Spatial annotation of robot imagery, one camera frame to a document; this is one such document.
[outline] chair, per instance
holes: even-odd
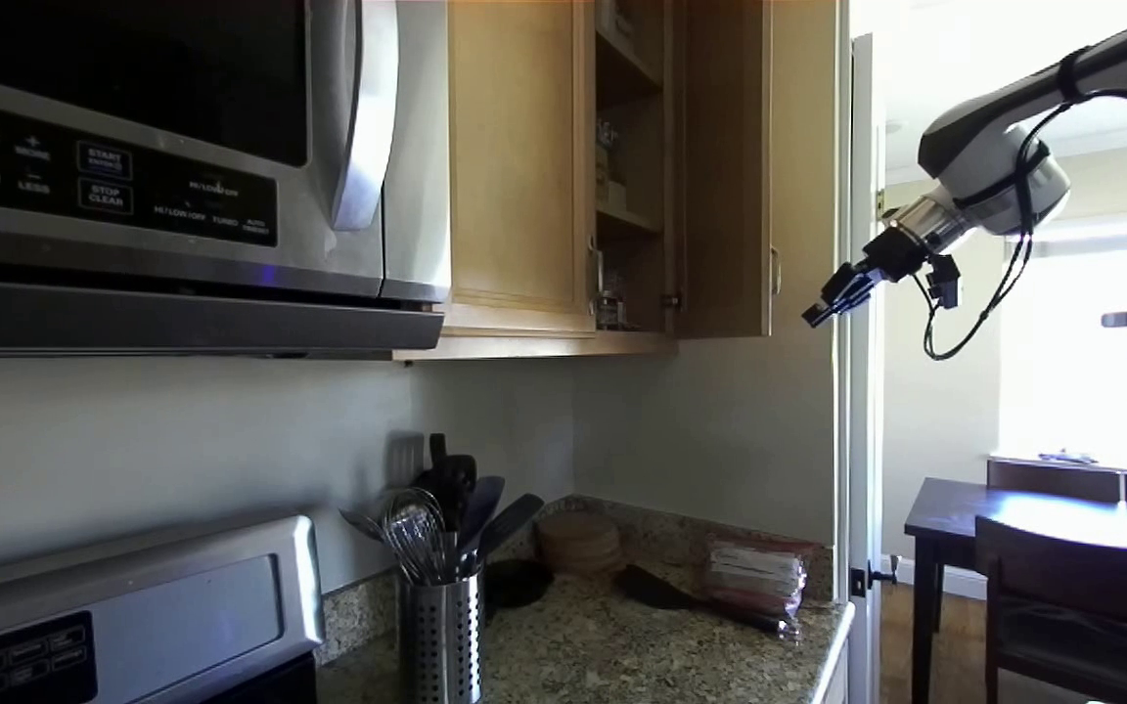
[[[1127,546],[1068,542],[979,516],[985,702],[1000,670],[1127,702]]]
[[[1120,475],[1095,471],[1095,467],[1039,467],[1039,463],[985,458],[985,486],[1082,498],[1082,502],[1099,502],[1099,505],[1120,502]]]

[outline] stainless steel microwave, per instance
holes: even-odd
[[[0,0],[0,351],[431,350],[445,103],[445,0]]]

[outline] stove control panel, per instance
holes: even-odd
[[[94,691],[89,615],[0,632],[0,702],[94,702]]]

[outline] stove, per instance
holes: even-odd
[[[0,704],[316,702],[314,520],[0,567]]]

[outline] countertop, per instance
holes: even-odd
[[[484,702],[821,702],[855,608],[807,604],[799,639],[778,643],[698,610],[654,610],[603,578],[556,574],[548,595],[484,627]],[[408,702],[396,639],[320,670],[320,702]]]

